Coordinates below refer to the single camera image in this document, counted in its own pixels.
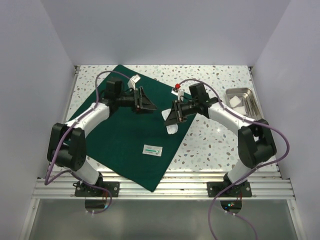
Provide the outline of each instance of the stainless steel tray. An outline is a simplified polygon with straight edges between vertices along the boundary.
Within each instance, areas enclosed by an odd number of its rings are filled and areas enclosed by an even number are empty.
[[[245,107],[246,116],[255,120],[262,119],[257,100],[254,93],[248,87],[229,88],[225,91],[225,103],[230,106],[229,100],[237,96],[241,100],[241,105]]]

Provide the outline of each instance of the terrazzo surface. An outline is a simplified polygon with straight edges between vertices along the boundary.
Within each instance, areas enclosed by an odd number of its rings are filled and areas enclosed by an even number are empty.
[[[211,85],[225,100],[225,91],[229,88],[251,88],[253,83],[247,66],[242,65],[125,65],[138,73],[161,83],[174,86],[184,79],[196,78]],[[67,119],[69,119],[92,93],[95,77],[102,71],[113,70],[116,65],[82,65],[75,83]],[[100,83],[107,74],[102,75]],[[186,82],[182,89],[189,93]],[[89,163],[98,171],[109,170],[94,159],[87,157]],[[197,114],[184,140],[167,171],[174,172],[227,172],[238,161],[238,139],[222,124]],[[260,169],[261,172],[277,172],[272,164]]]

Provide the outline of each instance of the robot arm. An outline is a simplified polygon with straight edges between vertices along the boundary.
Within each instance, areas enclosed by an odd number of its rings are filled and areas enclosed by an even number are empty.
[[[86,160],[86,137],[101,122],[111,117],[119,107],[131,107],[137,114],[153,113],[157,107],[147,98],[142,87],[130,88],[131,91],[123,91],[123,81],[119,78],[111,78],[106,82],[103,98],[91,106],[80,116],[66,122],[56,123],[51,130],[48,161],[52,161],[59,142],[65,132],[72,127],[58,150],[55,164],[67,170],[71,170],[79,179],[103,188],[101,173],[96,171]],[[92,196],[101,195],[102,192],[91,189]]]
[[[205,86],[202,83],[191,85],[189,89],[192,99],[188,102],[182,102],[180,100],[173,101],[171,112],[164,124],[169,126],[182,123],[187,119],[188,115],[198,113],[224,125],[238,137],[238,155],[240,161],[224,176],[223,187],[233,184],[250,172],[251,169],[269,160],[276,154],[277,149],[270,129],[240,120],[244,118],[243,115],[235,112],[226,105],[222,107],[216,97],[209,98]],[[239,116],[240,119],[225,109]],[[255,121],[247,117],[246,119],[252,122]],[[260,119],[257,122],[268,124],[264,119]],[[241,185],[245,181],[246,179],[243,179],[238,182],[237,185]]]

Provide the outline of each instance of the glass panel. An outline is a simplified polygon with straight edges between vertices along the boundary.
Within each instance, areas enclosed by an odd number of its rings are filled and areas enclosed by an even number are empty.
[[[41,200],[31,240],[207,240],[210,200],[119,200],[105,211],[85,213],[83,199]],[[240,215],[260,240],[296,240],[286,200],[244,200]],[[243,220],[225,214],[218,202],[211,214],[220,240],[253,240]]]

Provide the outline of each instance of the white wall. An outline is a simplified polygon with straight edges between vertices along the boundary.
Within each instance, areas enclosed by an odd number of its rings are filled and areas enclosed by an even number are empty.
[[[74,64],[258,59],[290,0],[42,0]]]
[[[291,178],[310,240],[319,239],[320,2],[292,0],[253,68],[262,109],[291,144],[280,165]],[[279,139],[280,152],[284,144]]]
[[[0,235],[15,240],[74,68],[39,0],[2,0],[0,36]]]

